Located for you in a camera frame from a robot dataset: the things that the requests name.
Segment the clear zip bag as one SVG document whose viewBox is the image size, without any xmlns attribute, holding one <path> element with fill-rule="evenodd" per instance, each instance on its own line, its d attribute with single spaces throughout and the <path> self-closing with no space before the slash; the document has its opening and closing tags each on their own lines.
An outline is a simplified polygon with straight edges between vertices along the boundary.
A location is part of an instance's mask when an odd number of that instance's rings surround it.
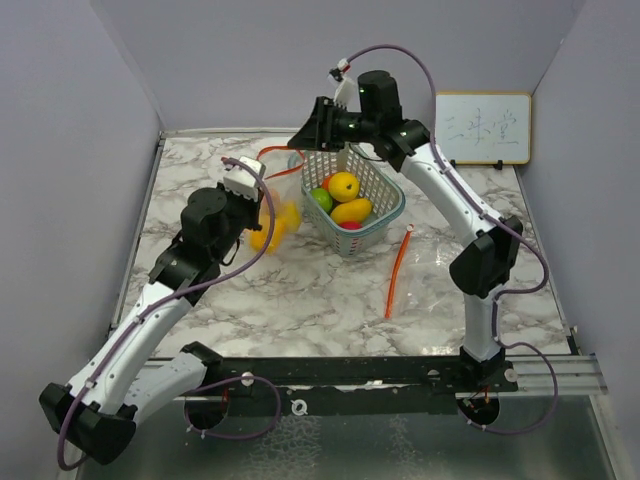
<svg viewBox="0 0 640 480">
<path fill-rule="evenodd" d="M 301 183 L 302 169 L 305 164 L 304 154 L 300 150 L 289 149 L 286 145 L 274 145 L 261 149 L 257 159 L 265 161 L 267 164 L 264 180 L 274 204 L 275 219 L 281 205 L 293 201 L 300 211 L 302 223 L 303 194 Z M 286 232 L 281 245 L 293 234 Z"/>
<path fill-rule="evenodd" d="M 445 301 L 461 299 L 449 266 L 462 252 L 454 243 L 427 239 L 420 243 L 416 227 L 406 226 L 391 269 L 385 299 L 384 318 L 411 313 L 432 314 L 444 308 Z"/>
</svg>

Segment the yellow apple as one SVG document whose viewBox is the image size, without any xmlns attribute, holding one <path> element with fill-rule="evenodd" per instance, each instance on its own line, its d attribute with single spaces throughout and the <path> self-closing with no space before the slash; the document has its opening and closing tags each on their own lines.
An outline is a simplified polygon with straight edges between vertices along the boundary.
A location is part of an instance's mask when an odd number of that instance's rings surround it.
<svg viewBox="0 0 640 480">
<path fill-rule="evenodd" d="M 338 172 L 329 179 L 327 190 L 334 200 L 346 203 L 358 197 L 360 182 L 349 172 Z"/>
</svg>

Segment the green apple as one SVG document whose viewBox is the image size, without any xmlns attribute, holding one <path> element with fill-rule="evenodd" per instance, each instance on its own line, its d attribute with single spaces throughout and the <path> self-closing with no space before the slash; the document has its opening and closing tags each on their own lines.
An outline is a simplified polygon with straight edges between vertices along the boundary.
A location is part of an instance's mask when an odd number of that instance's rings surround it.
<svg viewBox="0 0 640 480">
<path fill-rule="evenodd" d="M 333 198 L 327 190 L 321 187 L 312 189 L 311 196 L 325 213 L 332 211 Z"/>
</svg>

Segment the yellow bell pepper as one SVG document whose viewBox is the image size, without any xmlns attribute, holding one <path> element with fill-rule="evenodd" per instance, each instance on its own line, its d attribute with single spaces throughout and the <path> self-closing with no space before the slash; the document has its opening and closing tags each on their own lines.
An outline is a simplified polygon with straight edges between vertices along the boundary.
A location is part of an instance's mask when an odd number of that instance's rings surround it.
<svg viewBox="0 0 640 480">
<path fill-rule="evenodd" d="M 255 251 L 260 251 L 266 242 L 268 236 L 268 229 L 270 226 L 270 218 L 268 216 L 262 216 L 260 218 L 261 230 L 249 231 L 249 245 Z M 286 234 L 286 225 L 281 218 L 275 219 L 274 232 L 269 242 L 269 246 L 266 250 L 267 254 L 274 253 L 281 245 L 283 238 Z"/>
</svg>

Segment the yellow pear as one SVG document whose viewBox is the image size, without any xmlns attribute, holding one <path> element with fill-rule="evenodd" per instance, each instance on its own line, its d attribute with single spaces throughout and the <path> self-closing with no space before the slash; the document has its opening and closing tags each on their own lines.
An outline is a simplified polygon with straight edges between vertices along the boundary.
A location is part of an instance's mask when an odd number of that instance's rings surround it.
<svg viewBox="0 0 640 480">
<path fill-rule="evenodd" d="M 287 233 L 296 233 L 301 225 L 301 214 L 295 202 L 285 202 L 281 205 L 278 216 L 285 226 Z"/>
</svg>

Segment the blue plastic basket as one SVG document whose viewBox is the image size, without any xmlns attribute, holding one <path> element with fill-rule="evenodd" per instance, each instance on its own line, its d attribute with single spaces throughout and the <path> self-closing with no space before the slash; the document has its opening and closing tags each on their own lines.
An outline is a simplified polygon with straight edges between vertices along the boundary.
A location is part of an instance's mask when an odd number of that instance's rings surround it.
<svg viewBox="0 0 640 480">
<path fill-rule="evenodd" d="M 302 210 L 333 250 L 354 256 L 382 240 L 405 208 L 405 195 L 352 145 L 338 153 L 294 151 L 301 175 Z"/>
</svg>

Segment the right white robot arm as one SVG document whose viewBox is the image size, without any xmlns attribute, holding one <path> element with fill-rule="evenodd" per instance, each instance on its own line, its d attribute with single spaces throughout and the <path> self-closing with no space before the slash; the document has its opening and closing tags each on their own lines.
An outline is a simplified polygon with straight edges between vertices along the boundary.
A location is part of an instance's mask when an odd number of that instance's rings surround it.
<svg viewBox="0 0 640 480">
<path fill-rule="evenodd" d="M 332 97 L 315 100 L 309 119 L 289 140 L 292 149 L 339 152 L 350 143 L 373 146 L 376 155 L 417 186 L 453 229 L 462 251 L 449 273 L 464 295 L 463 350 L 472 358 L 459 367 L 461 383 L 481 391 L 496 376 L 501 347 L 493 297 L 510 277 L 522 233 L 521 221 L 487 205 L 444 160 L 434 136 L 418 120 L 404 117 L 395 79 L 373 70 L 352 80 L 334 71 Z"/>
</svg>

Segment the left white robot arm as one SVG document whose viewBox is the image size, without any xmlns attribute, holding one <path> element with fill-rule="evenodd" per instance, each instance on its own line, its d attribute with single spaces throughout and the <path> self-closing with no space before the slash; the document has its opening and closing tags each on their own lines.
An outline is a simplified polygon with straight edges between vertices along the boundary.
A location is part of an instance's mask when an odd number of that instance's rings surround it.
<svg viewBox="0 0 640 480">
<path fill-rule="evenodd" d="M 39 403 L 58 435 L 57 460 L 64 470 L 64 447 L 106 465 L 129 445 L 138 427 L 180 393 L 206 395 L 220 385 L 221 371 L 203 347 L 189 348 L 167 366 L 142 371 L 159 342 L 200 300 L 226 280 L 222 267 L 246 230 L 267 232 L 259 223 L 271 207 L 268 188 L 221 182 L 188 198 L 181 228 L 156 259 L 138 299 L 98 353 L 67 383 L 48 384 Z"/>
</svg>

